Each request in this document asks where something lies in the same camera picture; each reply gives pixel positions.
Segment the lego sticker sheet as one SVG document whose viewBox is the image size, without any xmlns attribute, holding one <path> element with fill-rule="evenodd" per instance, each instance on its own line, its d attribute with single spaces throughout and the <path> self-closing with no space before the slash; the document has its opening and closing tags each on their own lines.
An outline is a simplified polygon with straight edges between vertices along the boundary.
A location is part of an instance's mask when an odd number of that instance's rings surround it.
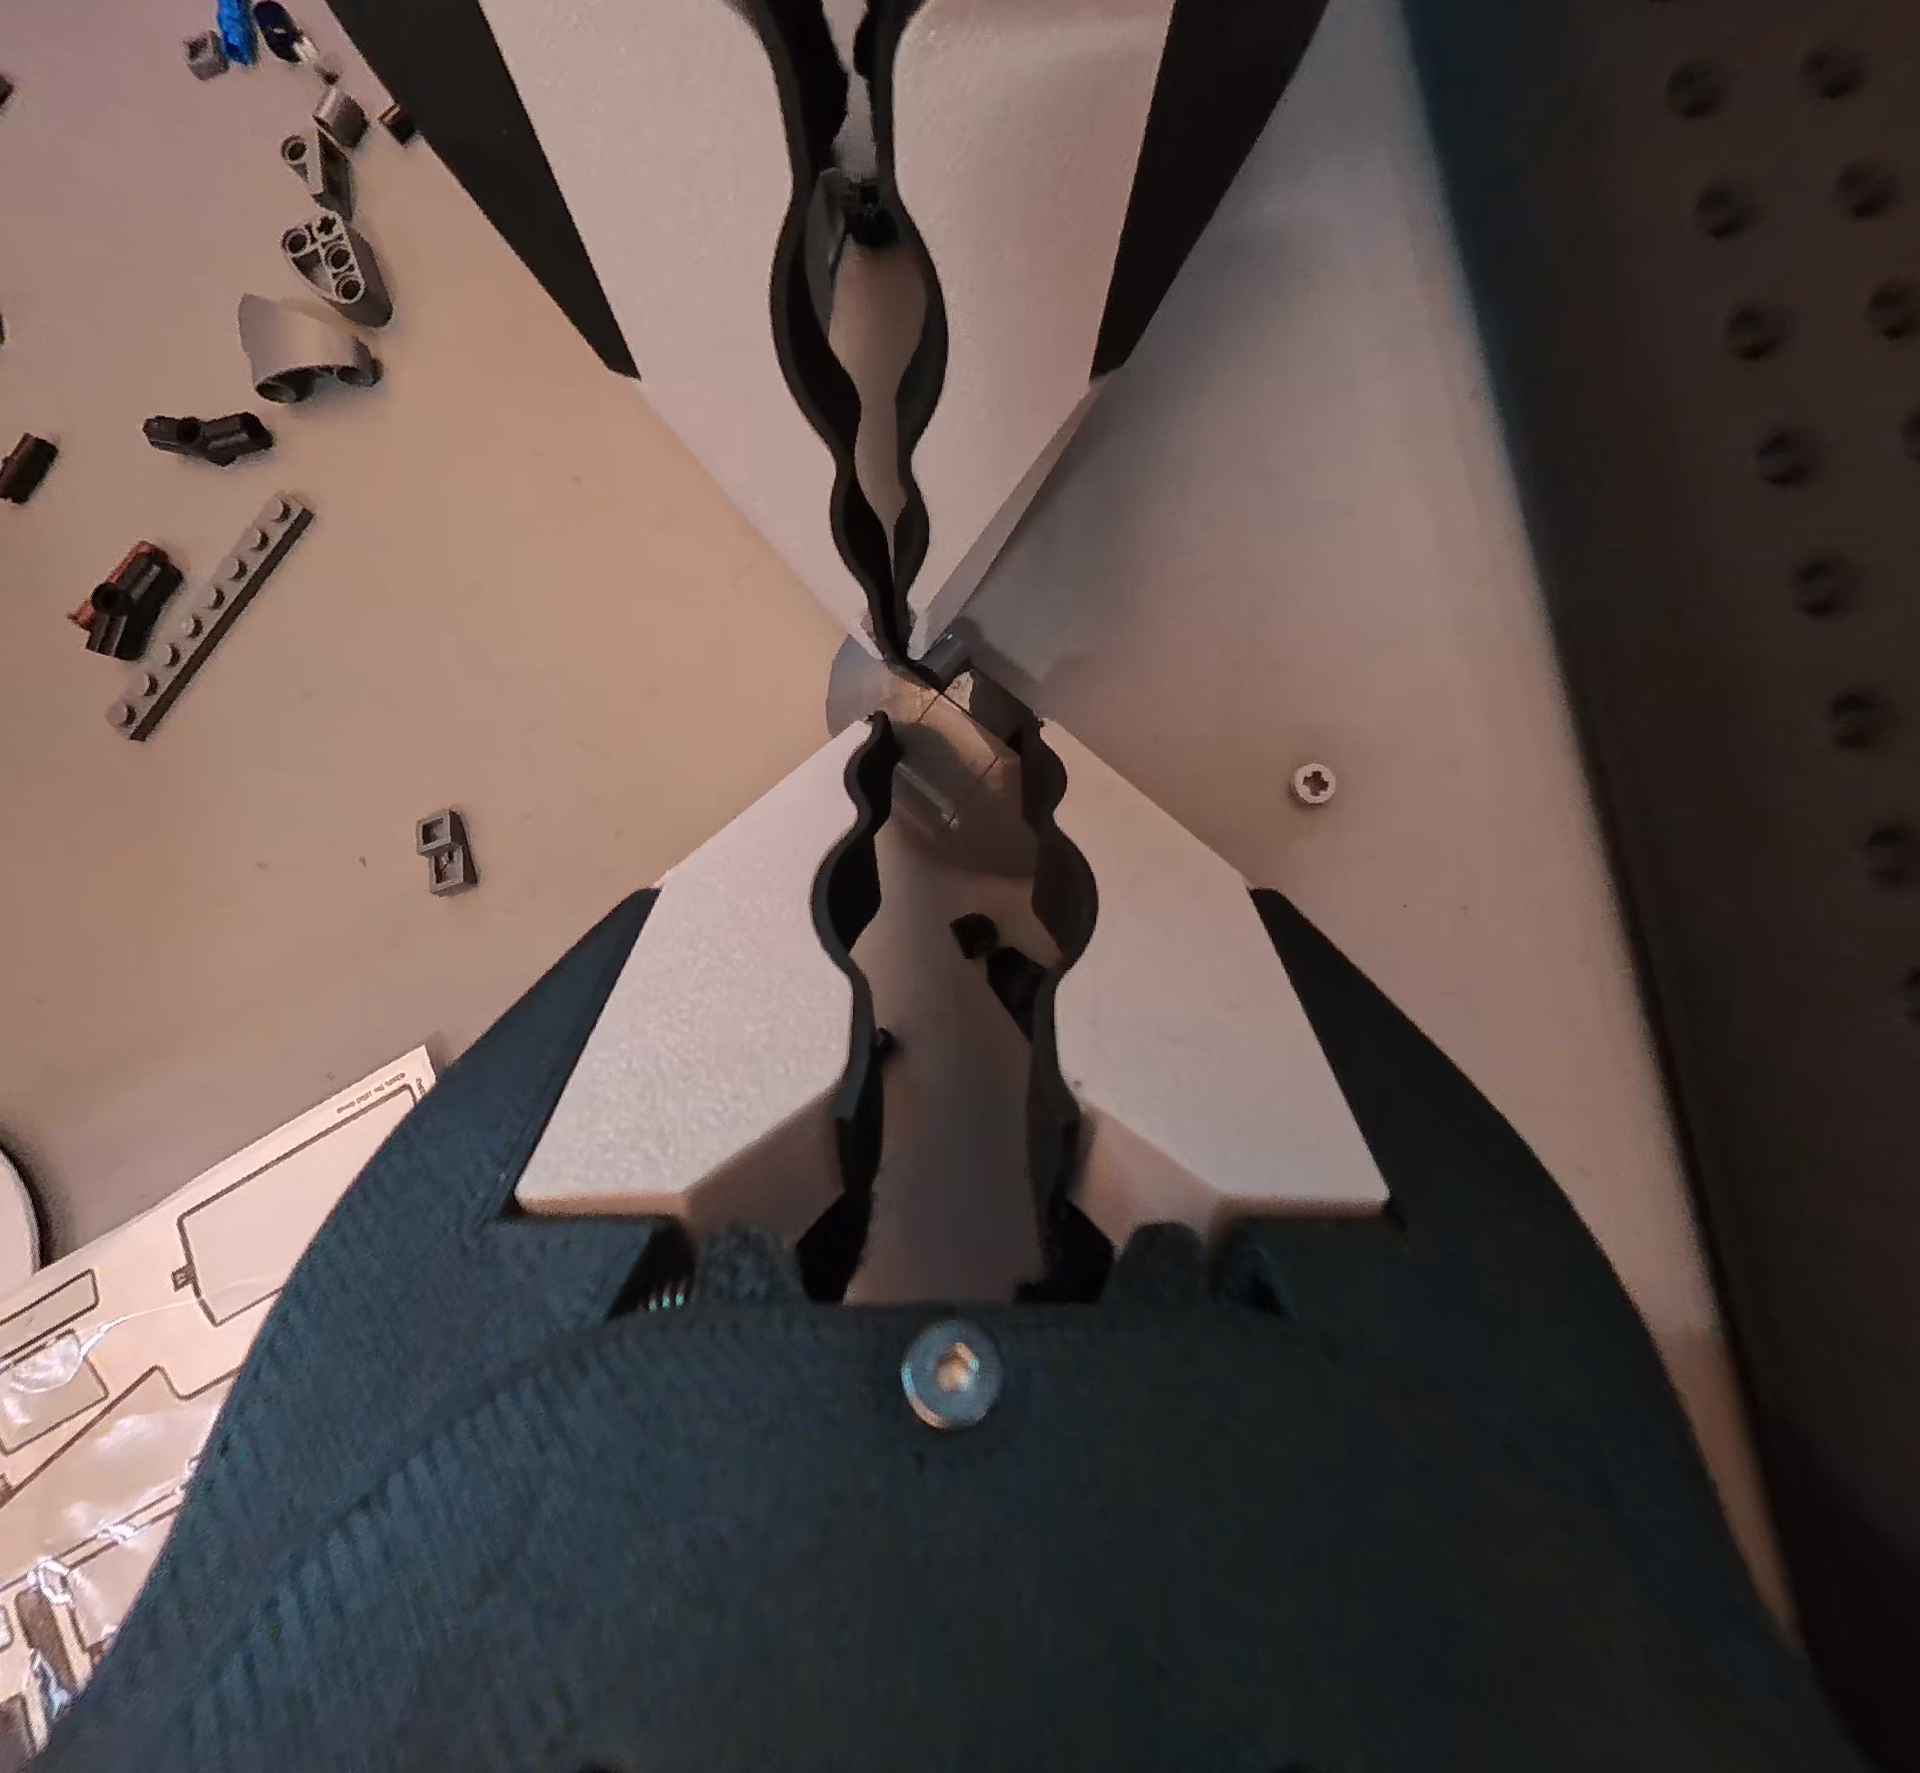
<svg viewBox="0 0 1920 1773">
<path fill-rule="evenodd" d="M 416 1048 L 4 1294 L 4 1770 L 108 1652 L 262 1316 L 434 1078 Z"/>
</svg>

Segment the grey curved lego panel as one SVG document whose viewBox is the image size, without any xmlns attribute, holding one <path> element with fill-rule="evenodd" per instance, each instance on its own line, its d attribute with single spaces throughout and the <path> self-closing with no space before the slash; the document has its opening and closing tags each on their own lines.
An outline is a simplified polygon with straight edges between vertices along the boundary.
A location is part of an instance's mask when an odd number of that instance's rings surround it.
<svg viewBox="0 0 1920 1773">
<path fill-rule="evenodd" d="M 356 327 L 311 301 L 240 293 L 236 332 L 253 392 L 266 407 L 299 407 L 325 383 L 343 390 L 382 383 L 382 363 Z"/>
</svg>

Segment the black angled technic connector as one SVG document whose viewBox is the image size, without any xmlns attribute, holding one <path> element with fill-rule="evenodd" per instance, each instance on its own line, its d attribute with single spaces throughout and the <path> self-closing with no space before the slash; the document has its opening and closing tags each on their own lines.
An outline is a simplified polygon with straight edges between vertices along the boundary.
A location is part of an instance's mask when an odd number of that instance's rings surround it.
<svg viewBox="0 0 1920 1773">
<path fill-rule="evenodd" d="M 275 447 L 274 431 L 253 413 L 149 416 L 141 419 L 141 438 L 155 452 L 207 465 L 234 465 Z"/>
</svg>

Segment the black connector with brown pin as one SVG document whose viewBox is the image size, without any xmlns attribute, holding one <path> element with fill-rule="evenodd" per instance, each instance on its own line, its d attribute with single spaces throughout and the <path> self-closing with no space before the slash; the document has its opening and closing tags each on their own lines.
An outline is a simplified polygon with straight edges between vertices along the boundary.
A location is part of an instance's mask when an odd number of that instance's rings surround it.
<svg viewBox="0 0 1920 1773">
<path fill-rule="evenodd" d="M 85 634 L 87 653 L 134 661 L 177 583 L 182 572 L 166 546 L 137 541 L 67 618 Z"/>
</svg>

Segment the dark grey curved technic beam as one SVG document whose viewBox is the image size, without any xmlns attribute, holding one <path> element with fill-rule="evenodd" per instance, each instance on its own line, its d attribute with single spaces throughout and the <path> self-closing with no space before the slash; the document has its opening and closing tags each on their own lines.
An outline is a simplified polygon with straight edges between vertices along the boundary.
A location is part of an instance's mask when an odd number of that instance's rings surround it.
<svg viewBox="0 0 1920 1773">
<path fill-rule="evenodd" d="M 325 211 L 280 235 L 285 266 L 329 310 L 356 327 L 383 327 L 396 313 L 370 242 L 343 212 Z"/>
</svg>

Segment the grey domed lego assembly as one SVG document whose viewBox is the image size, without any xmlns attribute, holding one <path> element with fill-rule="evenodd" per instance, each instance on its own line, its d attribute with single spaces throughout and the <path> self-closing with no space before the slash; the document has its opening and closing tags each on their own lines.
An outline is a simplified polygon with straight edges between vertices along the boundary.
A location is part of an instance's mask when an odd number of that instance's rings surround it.
<svg viewBox="0 0 1920 1773">
<path fill-rule="evenodd" d="M 1022 815 L 1014 741 L 1036 713 L 977 667 L 936 691 L 851 634 L 831 661 L 825 731 L 874 713 L 898 735 L 894 817 L 905 837 L 949 872 L 1029 883 L 1040 841 Z"/>
</svg>

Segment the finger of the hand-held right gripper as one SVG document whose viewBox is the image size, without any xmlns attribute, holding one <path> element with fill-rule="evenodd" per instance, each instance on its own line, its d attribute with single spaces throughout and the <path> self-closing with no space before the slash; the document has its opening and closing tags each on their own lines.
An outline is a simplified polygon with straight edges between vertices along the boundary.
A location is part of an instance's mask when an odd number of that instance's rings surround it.
<svg viewBox="0 0 1920 1773">
<path fill-rule="evenodd" d="M 920 0 L 889 69 L 894 187 L 945 341 L 898 416 L 923 552 L 912 654 L 954 628 L 1087 419 L 1174 0 Z"/>
<path fill-rule="evenodd" d="M 654 416 L 909 667 L 860 399 L 805 275 L 846 73 L 821 0 L 474 0 Z"/>
</svg>

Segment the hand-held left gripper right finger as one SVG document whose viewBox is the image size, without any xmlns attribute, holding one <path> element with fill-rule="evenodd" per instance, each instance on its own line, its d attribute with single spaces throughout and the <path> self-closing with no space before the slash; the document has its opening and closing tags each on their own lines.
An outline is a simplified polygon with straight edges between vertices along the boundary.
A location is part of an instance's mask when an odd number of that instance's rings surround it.
<svg viewBox="0 0 1920 1773">
<path fill-rule="evenodd" d="M 1040 1299 L 1096 1299 L 1137 1233 L 1202 1261 L 1262 1218 L 1373 1218 L 1382 1171 L 1254 888 L 1063 725 L 1020 733 L 1031 911 L 1027 1169 Z"/>
</svg>

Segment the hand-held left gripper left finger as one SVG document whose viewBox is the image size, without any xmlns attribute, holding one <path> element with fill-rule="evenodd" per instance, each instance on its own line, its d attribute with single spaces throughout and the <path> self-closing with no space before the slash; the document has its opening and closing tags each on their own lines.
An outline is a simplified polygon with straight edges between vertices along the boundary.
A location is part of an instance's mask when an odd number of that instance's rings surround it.
<svg viewBox="0 0 1920 1773">
<path fill-rule="evenodd" d="M 884 1120 L 884 1030 L 858 939 L 902 761 L 858 721 L 654 888 L 515 1183 L 525 1213 L 776 1233 L 803 1281 L 852 1281 Z"/>
</svg>

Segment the long grey lego plate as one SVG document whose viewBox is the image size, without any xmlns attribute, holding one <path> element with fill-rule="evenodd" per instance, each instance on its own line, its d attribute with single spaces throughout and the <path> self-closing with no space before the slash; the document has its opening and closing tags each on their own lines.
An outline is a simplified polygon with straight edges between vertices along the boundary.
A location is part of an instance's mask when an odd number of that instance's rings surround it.
<svg viewBox="0 0 1920 1773">
<path fill-rule="evenodd" d="M 182 597 L 157 611 L 155 633 L 132 661 L 132 680 L 108 708 L 108 725 L 122 741 L 144 743 L 161 725 L 311 523 L 314 506 L 308 501 L 275 493 L 246 521 L 207 577 L 177 588 Z"/>
</svg>

